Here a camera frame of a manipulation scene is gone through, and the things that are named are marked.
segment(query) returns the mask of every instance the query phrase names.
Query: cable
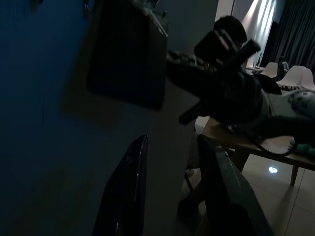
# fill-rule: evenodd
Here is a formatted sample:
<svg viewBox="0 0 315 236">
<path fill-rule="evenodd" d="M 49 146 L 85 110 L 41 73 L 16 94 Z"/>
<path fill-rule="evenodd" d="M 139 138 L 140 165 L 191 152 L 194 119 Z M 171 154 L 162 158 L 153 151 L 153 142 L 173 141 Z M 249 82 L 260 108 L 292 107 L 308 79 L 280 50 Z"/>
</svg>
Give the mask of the cable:
<svg viewBox="0 0 315 236">
<path fill-rule="evenodd" d="M 275 153 L 273 151 L 270 151 L 270 150 L 267 150 L 266 148 L 264 148 L 262 145 L 260 145 L 258 142 L 256 142 L 256 140 L 252 136 L 250 136 L 250 135 L 248 135 L 246 133 L 244 133 L 244 135 L 248 138 L 249 141 L 251 141 L 256 147 L 258 147 L 262 151 L 265 151 L 267 153 L 271 153 L 271 154 L 276 155 L 276 156 L 288 156 L 291 153 L 293 153 L 296 150 L 297 146 L 299 145 L 298 143 L 295 143 L 293 146 L 291 146 L 291 147 L 289 146 L 288 147 L 287 152 L 285 152 L 285 153 Z"/>
</svg>

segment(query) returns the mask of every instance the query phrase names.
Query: white chair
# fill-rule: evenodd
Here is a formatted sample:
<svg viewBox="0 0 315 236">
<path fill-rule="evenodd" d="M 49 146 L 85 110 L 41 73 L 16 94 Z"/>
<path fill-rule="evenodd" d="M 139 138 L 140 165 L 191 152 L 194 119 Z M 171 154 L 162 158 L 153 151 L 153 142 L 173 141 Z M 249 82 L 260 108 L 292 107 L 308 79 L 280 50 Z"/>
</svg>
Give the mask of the white chair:
<svg viewBox="0 0 315 236">
<path fill-rule="evenodd" d="M 311 91 L 315 91 L 313 73 L 310 69 L 304 68 L 302 75 L 302 87 Z"/>
<path fill-rule="evenodd" d="M 304 66 L 295 65 L 293 66 L 287 74 L 284 76 L 284 78 L 277 82 L 279 86 L 287 86 L 295 88 L 302 87 L 302 74 L 303 69 L 305 69 Z"/>
<path fill-rule="evenodd" d="M 270 62 L 266 68 L 262 71 L 262 75 L 266 75 L 270 78 L 275 78 L 278 74 L 278 64 L 275 62 Z"/>
</svg>

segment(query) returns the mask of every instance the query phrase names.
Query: black bag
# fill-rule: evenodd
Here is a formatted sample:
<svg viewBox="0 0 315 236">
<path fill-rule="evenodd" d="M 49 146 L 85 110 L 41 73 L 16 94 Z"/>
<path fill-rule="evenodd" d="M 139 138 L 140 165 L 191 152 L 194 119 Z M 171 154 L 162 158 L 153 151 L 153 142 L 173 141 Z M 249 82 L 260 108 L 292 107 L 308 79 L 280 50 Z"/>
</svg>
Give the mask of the black bag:
<svg viewBox="0 0 315 236">
<path fill-rule="evenodd" d="M 156 16 L 163 27 L 164 19 Z M 160 109 L 167 40 L 128 0 L 104 2 L 87 86 L 95 94 Z"/>
</svg>

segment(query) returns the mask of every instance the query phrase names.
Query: dark curtain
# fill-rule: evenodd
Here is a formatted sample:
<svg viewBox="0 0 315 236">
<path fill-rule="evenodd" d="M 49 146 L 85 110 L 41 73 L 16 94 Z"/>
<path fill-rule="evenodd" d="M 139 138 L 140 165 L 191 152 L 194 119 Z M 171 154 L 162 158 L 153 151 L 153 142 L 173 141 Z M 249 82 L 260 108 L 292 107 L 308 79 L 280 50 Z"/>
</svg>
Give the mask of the dark curtain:
<svg viewBox="0 0 315 236">
<path fill-rule="evenodd" d="M 271 61 L 280 56 L 289 66 L 302 65 L 315 74 L 315 0 L 287 0 Z"/>
</svg>

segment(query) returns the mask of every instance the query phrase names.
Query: green object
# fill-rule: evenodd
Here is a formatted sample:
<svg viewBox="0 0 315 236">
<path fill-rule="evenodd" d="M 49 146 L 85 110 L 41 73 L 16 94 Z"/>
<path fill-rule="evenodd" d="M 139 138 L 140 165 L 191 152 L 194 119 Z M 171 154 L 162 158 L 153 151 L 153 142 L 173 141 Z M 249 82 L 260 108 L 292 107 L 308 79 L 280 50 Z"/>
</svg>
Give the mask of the green object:
<svg viewBox="0 0 315 236">
<path fill-rule="evenodd" d="M 315 148 L 311 147 L 308 151 L 308 155 L 310 155 L 311 157 L 315 157 Z"/>
<path fill-rule="evenodd" d="M 295 145 L 295 140 L 292 139 L 290 141 L 290 144 L 293 146 Z M 294 153 L 298 153 L 298 154 L 304 154 L 304 155 L 308 155 L 311 157 L 315 157 L 315 148 L 308 145 L 308 144 L 299 144 L 296 148 L 296 150 L 294 151 Z"/>
</svg>

